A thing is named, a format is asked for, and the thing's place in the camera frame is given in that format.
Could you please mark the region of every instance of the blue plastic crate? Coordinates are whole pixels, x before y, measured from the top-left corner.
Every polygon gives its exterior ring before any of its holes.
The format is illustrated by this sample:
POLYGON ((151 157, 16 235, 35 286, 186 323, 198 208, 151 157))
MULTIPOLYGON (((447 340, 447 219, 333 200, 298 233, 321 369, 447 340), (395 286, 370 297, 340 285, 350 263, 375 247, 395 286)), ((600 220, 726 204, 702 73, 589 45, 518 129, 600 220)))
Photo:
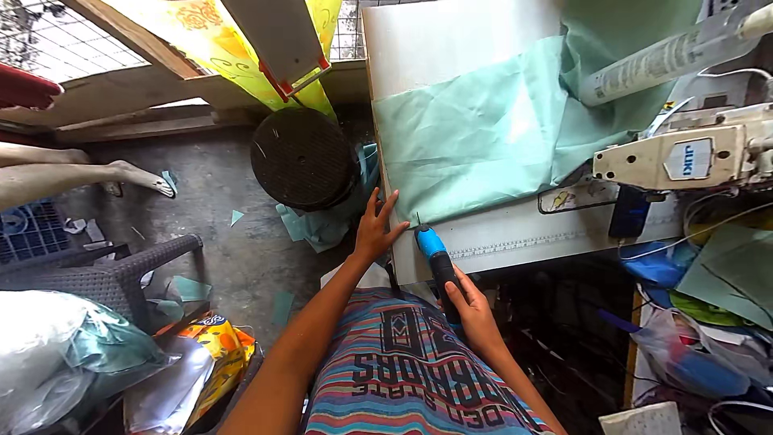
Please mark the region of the blue plastic crate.
POLYGON ((70 247, 70 236, 50 199, 0 212, 0 264, 20 262, 70 247))

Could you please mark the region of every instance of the red cloth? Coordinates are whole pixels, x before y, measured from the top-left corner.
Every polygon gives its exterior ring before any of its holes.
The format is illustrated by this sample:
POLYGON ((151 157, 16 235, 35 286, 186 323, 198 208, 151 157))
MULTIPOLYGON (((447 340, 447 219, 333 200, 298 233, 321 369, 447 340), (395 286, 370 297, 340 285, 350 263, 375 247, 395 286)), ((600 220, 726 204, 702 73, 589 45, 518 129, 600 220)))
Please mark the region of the red cloth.
POLYGON ((47 109, 64 92, 58 84, 0 63, 0 108, 47 109))

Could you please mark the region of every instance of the yellow patterned bag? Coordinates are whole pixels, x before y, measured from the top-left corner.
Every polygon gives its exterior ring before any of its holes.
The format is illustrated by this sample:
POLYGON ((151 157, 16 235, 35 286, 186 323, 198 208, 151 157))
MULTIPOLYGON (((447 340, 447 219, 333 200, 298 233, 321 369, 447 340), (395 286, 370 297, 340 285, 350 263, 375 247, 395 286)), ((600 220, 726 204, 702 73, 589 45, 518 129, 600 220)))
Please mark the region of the yellow patterned bag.
POLYGON ((255 352, 255 339, 212 311, 205 313, 178 335, 195 339, 215 359, 212 375, 204 384, 193 413, 188 418, 186 427, 189 427, 241 381, 255 352))
MULTIPOLYGON (((293 100, 283 102, 260 72, 252 46, 220 0, 104 1, 171 43, 197 64, 215 70, 238 84, 271 110, 298 106, 293 100)), ((341 0, 306 0, 306 5, 322 43, 322 51, 328 57, 341 0)), ((319 80, 296 95, 305 106, 335 119, 319 80)))

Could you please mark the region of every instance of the measuring tape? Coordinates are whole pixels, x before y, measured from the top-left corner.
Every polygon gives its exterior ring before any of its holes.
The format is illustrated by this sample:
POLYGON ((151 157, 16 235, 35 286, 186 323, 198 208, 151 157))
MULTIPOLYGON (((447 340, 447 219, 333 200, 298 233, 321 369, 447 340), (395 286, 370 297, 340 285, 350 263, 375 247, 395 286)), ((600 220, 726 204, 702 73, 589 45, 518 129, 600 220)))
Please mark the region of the measuring tape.
MULTIPOLYGON (((650 217, 647 219, 647 225, 661 225, 674 222, 678 217, 675 214, 660 217, 650 217)), ((532 248, 534 246, 545 245, 547 243, 555 243, 557 241, 572 240, 579 237, 587 237, 590 235, 604 235, 605 230, 603 228, 597 228, 593 230, 584 231, 569 231, 559 233, 555 235, 544 235, 539 237, 522 238, 519 240, 502 241, 499 243, 492 243, 491 245, 481 245, 471 248, 454 249, 448 251, 448 256, 452 260, 465 260, 475 259, 478 257, 486 257, 489 255, 497 255, 502 252, 515 251, 517 249, 532 248)))

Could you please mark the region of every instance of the white table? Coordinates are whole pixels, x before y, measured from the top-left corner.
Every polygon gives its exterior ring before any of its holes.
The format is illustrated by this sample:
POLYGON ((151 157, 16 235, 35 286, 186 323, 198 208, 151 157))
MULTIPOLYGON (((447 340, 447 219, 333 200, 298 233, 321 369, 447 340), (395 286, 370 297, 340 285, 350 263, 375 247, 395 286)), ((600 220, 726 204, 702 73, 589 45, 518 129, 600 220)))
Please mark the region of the white table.
MULTIPOLYGON (((560 23, 550 0, 444 0, 365 8, 363 28, 371 99, 377 100, 507 60, 559 34, 560 23)), ((383 165, 382 178, 391 191, 383 165)), ((538 205, 537 197, 526 198, 433 227, 466 272, 616 246, 606 235, 612 205, 556 214, 541 214, 538 205)), ((396 215, 390 223, 398 223, 396 215)), ((680 232, 674 203, 653 204, 636 242, 680 232)), ((399 284, 432 278, 412 231, 394 244, 393 259, 399 284)))

